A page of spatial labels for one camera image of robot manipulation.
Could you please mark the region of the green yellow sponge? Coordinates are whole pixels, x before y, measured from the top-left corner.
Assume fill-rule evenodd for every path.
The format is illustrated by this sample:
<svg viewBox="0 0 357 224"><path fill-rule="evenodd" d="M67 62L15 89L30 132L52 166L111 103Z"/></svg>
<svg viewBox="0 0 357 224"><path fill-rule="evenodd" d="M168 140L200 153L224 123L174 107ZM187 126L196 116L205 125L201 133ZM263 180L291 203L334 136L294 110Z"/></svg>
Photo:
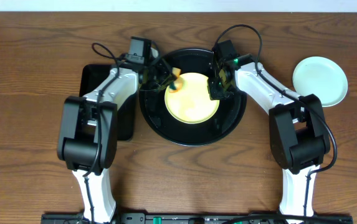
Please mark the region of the green yellow sponge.
<svg viewBox="0 0 357 224"><path fill-rule="evenodd" d="M184 80L181 78L181 69L173 67L172 74L176 79L169 84L168 91L170 93L176 93L177 91L182 89L184 85Z"/></svg>

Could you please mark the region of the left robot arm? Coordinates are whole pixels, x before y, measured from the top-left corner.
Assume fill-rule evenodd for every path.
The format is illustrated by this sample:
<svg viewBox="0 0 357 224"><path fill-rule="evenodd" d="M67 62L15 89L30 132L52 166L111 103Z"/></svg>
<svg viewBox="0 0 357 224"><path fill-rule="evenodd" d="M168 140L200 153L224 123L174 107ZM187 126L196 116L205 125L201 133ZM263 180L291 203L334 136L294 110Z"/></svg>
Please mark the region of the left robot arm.
<svg viewBox="0 0 357 224"><path fill-rule="evenodd" d="M118 110L139 89L140 76L154 65L134 62L111 66L108 76L84 96L64 102L57 156L80 186L81 222L111 223L117 203L110 185L110 167L118 141Z"/></svg>

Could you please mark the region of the mint plate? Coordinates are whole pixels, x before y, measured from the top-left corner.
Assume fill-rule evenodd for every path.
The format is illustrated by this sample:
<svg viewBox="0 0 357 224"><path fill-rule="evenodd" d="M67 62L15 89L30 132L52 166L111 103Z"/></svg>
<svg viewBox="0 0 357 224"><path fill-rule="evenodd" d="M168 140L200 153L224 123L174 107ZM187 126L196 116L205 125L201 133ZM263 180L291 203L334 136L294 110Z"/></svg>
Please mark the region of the mint plate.
<svg viewBox="0 0 357 224"><path fill-rule="evenodd" d="M292 75L295 91L303 96L316 95L323 107L335 106L347 95L348 80L343 69L325 57L300 61Z"/></svg>

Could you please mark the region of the yellow plate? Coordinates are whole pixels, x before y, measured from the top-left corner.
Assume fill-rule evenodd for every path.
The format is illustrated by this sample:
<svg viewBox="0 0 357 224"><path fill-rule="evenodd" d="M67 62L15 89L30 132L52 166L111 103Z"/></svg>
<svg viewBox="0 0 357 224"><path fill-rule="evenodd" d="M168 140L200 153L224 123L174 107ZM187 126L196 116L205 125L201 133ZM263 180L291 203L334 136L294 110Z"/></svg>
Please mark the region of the yellow plate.
<svg viewBox="0 0 357 224"><path fill-rule="evenodd" d="M198 124L210 119L219 107L219 100L211 100L208 77L200 73L184 73L179 76L182 87L170 90L167 87L164 102L168 112L178 121Z"/></svg>

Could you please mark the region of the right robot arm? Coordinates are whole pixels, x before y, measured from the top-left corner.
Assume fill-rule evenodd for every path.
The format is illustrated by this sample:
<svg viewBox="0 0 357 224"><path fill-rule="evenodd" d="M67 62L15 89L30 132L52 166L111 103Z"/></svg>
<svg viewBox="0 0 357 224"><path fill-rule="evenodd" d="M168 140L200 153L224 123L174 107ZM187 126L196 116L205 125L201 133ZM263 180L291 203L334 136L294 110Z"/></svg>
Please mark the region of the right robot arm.
<svg viewBox="0 0 357 224"><path fill-rule="evenodd" d="M310 223L315 177L324 171L323 158L336 144L319 98L286 88L257 57L239 55L230 40L215 43L212 51L217 72L208 83L211 99L241 91L268 114L271 153L283 172L279 212L286 223Z"/></svg>

